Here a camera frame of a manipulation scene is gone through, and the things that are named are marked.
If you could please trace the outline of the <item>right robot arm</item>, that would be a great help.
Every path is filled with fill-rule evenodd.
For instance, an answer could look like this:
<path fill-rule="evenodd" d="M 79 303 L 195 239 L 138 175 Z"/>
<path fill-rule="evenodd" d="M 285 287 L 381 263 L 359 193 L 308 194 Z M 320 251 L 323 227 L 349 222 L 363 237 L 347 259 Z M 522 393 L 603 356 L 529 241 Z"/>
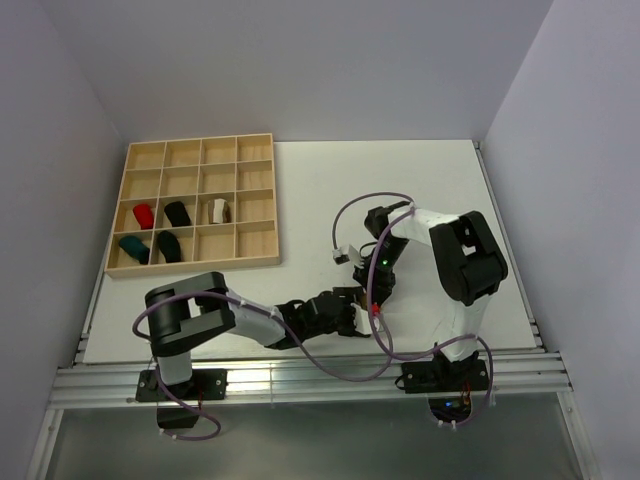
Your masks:
<path fill-rule="evenodd" d="M 408 201 L 368 211 L 365 228 L 376 247 L 355 262 L 353 279 L 382 305 L 396 279 L 393 268 L 411 241 L 429 247 L 452 313 L 437 342 L 459 340 L 442 349 L 433 365 L 435 383 L 452 390 L 468 374 L 465 361 L 477 353 L 476 336 L 491 297 L 508 276 L 507 262 L 482 213 L 451 215 L 417 209 Z"/>

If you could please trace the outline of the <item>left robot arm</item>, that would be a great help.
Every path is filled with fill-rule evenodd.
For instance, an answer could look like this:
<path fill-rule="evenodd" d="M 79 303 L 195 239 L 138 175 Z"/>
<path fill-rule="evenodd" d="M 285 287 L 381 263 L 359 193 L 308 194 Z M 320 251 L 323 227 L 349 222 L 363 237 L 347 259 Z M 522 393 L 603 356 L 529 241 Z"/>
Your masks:
<path fill-rule="evenodd" d="M 363 290 L 335 288 L 306 301 L 265 306 L 229 289 L 220 272 L 156 287 L 145 294 L 148 340 L 159 365 L 159 388 L 183 399 L 195 386 L 191 351 L 222 334 L 248 338 L 268 349 L 288 350 L 321 335 L 367 338 L 360 306 Z"/>

